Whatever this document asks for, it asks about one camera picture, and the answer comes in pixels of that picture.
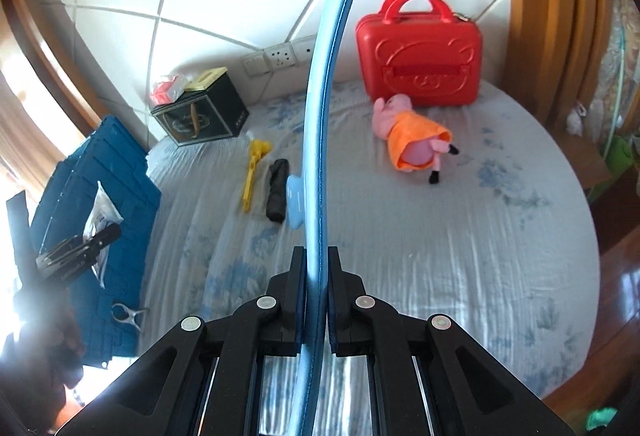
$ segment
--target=electrical outlet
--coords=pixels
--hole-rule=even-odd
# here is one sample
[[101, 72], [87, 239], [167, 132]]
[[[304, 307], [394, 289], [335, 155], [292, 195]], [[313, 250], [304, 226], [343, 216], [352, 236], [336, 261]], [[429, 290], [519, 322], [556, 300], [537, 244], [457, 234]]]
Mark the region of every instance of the electrical outlet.
[[296, 55], [293, 53], [290, 42], [265, 48], [264, 56], [272, 70], [280, 70], [296, 63]]
[[244, 66], [244, 71], [249, 77], [257, 77], [270, 71], [267, 61], [264, 60], [263, 52], [254, 52], [242, 57], [242, 66]]
[[296, 54], [298, 62], [309, 62], [314, 56], [314, 47], [316, 46], [316, 36], [308, 36], [307, 38], [296, 39], [291, 41], [293, 53]]

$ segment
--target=black box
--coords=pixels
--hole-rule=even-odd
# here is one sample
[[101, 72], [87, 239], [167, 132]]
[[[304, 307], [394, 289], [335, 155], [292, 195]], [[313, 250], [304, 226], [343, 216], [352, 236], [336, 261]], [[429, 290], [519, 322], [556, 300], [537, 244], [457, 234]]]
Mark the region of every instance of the black box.
[[[186, 91], [176, 102], [156, 106], [151, 114], [175, 143], [188, 145], [237, 137], [249, 111], [224, 73], [206, 90]], [[198, 118], [196, 127], [194, 117]]]

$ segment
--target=blue plastic crate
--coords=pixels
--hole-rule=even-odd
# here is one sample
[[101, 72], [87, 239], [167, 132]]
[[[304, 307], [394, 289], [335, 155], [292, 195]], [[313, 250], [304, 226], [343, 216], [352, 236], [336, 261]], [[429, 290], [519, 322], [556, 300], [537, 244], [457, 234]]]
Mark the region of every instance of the blue plastic crate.
[[31, 222], [31, 238], [41, 253], [81, 235], [98, 181], [124, 218], [122, 235], [109, 248], [105, 288], [90, 270], [69, 287], [87, 346], [86, 365], [99, 367], [114, 355], [135, 355], [138, 333], [111, 318], [111, 304], [140, 306], [146, 248], [160, 204], [160, 191], [146, 176], [146, 167], [145, 150], [116, 117], [109, 116], [56, 166]]

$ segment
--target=orange dress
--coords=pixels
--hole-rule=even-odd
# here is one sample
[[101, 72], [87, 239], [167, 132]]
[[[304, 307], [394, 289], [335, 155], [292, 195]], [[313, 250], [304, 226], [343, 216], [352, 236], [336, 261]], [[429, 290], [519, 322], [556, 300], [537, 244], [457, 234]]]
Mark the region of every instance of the orange dress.
[[434, 158], [420, 165], [412, 165], [402, 158], [402, 153], [411, 142], [437, 138], [450, 143], [453, 136], [451, 132], [441, 124], [433, 122], [414, 111], [402, 111], [396, 115], [396, 124], [392, 127], [386, 145], [394, 167], [400, 171], [403, 169], [419, 170], [427, 169], [433, 165]]

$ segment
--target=green object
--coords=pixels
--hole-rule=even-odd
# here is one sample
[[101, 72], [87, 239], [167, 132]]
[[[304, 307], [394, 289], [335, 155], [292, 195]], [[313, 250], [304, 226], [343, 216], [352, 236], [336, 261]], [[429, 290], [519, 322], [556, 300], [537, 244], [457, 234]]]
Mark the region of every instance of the green object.
[[613, 407], [603, 407], [602, 409], [596, 409], [587, 417], [587, 431], [592, 431], [597, 427], [606, 427], [607, 425], [609, 425], [617, 412], [618, 410]]
[[631, 153], [631, 146], [622, 137], [615, 136], [611, 141], [609, 154], [604, 161], [607, 169], [613, 175], [609, 181], [600, 183], [591, 190], [589, 194], [589, 203], [596, 201], [601, 194], [611, 187], [618, 178], [634, 164], [634, 157]]

